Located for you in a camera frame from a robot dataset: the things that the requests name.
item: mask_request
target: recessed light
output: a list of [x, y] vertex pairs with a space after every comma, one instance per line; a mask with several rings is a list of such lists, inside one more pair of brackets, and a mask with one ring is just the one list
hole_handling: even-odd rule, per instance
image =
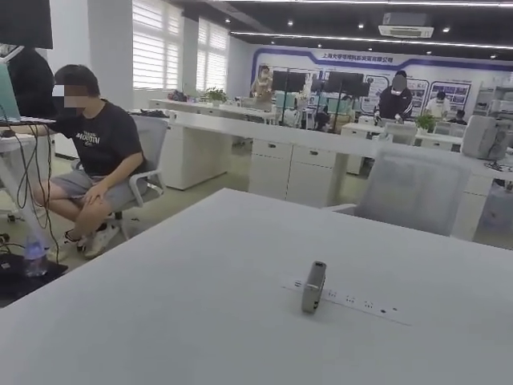
[[389, 43], [389, 44], [412, 44], [418, 46], [433, 47], [465, 47], [479, 48], [493, 51], [513, 51], [513, 46], [496, 46], [493, 44], [480, 43], [449, 43], [449, 42], [432, 42], [422, 40], [401, 40], [395, 38], [350, 38], [348, 36], [322, 36], [313, 34], [266, 34], [262, 32], [231, 32], [240, 36], [266, 36], [269, 38], [286, 38], [286, 39], [315, 39], [315, 40], [335, 40], [339, 42], [367, 42], [367, 43]]

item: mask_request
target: black hair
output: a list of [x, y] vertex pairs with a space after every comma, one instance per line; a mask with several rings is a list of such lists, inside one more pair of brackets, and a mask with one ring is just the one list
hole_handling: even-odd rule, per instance
[[55, 72], [55, 84], [59, 86], [83, 86], [90, 97], [100, 96], [98, 79], [86, 66], [68, 64]]

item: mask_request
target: gray shorts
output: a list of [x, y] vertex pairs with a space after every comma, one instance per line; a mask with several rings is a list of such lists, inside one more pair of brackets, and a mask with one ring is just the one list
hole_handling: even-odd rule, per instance
[[[69, 199], [79, 203], [84, 195], [86, 195], [87, 191], [103, 178], [104, 176], [88, 176], [85, 171], [80, 169], [55, 176], [51, 178], [51, 182], [62, 188]], [[146, 181], [139, 180], [137, 187], [141, 195], [144, 194], [147, 190]], [[119, 211], [125, 205], [135, 201], [134, 193], [128, 184], [128, 180], [109, 188], [104, 199], [111, 206], [112, 212]]]

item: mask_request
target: potted plant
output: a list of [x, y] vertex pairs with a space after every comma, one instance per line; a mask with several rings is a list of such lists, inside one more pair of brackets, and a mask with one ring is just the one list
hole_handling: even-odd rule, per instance
[[205, 97], [211, 102], [215, 107], [219, 107], [221, 103], [224, 103], [228, 98], [223, 90], [220, 88], [208, 88], [205, 92]]
[[432, 133], [434, 131], [434, 126], [436, 125], [436, 119], [431, 115], [420, 115], [415, 123], [417, 127], [427, 133]]

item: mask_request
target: printer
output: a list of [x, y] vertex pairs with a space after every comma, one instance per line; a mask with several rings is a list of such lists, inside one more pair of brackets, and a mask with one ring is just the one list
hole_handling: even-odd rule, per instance
[[484, 160], [501, 160], [513, 134], [513, 121], [473, 115], [463, 135], [462, 154]]

